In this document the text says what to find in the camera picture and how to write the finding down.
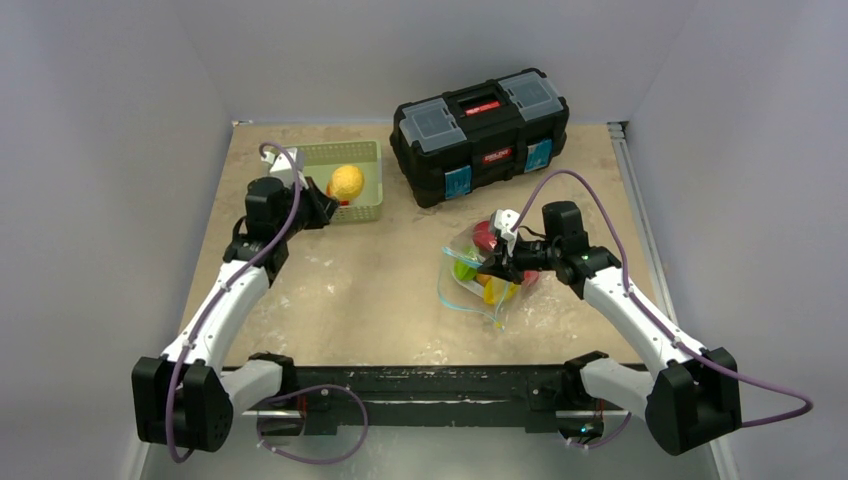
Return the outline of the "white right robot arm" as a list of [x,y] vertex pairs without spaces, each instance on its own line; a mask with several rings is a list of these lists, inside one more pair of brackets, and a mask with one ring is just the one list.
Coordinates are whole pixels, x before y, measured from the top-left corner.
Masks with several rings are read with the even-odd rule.
[[542,209],[544,235],[524,240],[519,215],[498,210],[489,220],[495,244],[481,271],[516,283],[528,272],[550,271],[601,313],[638,354],[637,371],[593,352],[565,365],[561,392],[576,407],[604,400],[642,419],[655,442],[680,455],[742,426],[735,372],[725,349],[708,350],[674,325],[656,306],[638,299],[624,264],[605,247],[593,246],[577,205],[552,202]]

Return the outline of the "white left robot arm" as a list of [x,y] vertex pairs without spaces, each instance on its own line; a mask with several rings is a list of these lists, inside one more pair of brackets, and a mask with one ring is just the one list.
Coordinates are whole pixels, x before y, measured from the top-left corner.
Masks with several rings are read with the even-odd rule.
[[215,452],[233,420],[266,401],[284,409],[297,399],[293,362],[258,354],[226,373],[225,358],[247,317],[289,257],[288,241],[321,229],[338,208],[312,178],[251,181],[245,213],[233,226],[218,276],[190,323],[157,357],[134,365],[131,385],[138,438],[173,451]]

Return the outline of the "clear zip top bag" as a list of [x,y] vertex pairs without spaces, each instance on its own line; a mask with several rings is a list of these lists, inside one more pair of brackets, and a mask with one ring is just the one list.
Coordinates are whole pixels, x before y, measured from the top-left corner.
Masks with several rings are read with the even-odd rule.
[[[520,282],[520,290],[509,301],[492,306],[487,305],[482,299],[483,286],[491,278],[490,276],[477,273],[476,278],[469,282],[460,282],[455,279],[452,273],[454,255],[464,253],[468,247],[474,246],[471,238],[472,227],[478,222],[461,231],[448,245],[442,248],[442,263],[436,292],[442,305],[448,309],[481,315],[487,318],[496,329],[503,331],[511,312],[529,299],[535,292],[537,285],[532,289],[522,289]],[[492,252],[483,253],[479,251],[480,265]]]

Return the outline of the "yellow fake pear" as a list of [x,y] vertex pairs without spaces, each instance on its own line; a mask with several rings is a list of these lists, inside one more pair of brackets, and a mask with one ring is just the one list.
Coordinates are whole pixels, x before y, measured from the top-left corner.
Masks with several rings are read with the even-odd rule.
[[351,201],[358,198],[365,186],[364,172],[355,165],[342,165],[335,169],[327,185],[327,194],[335,199]]

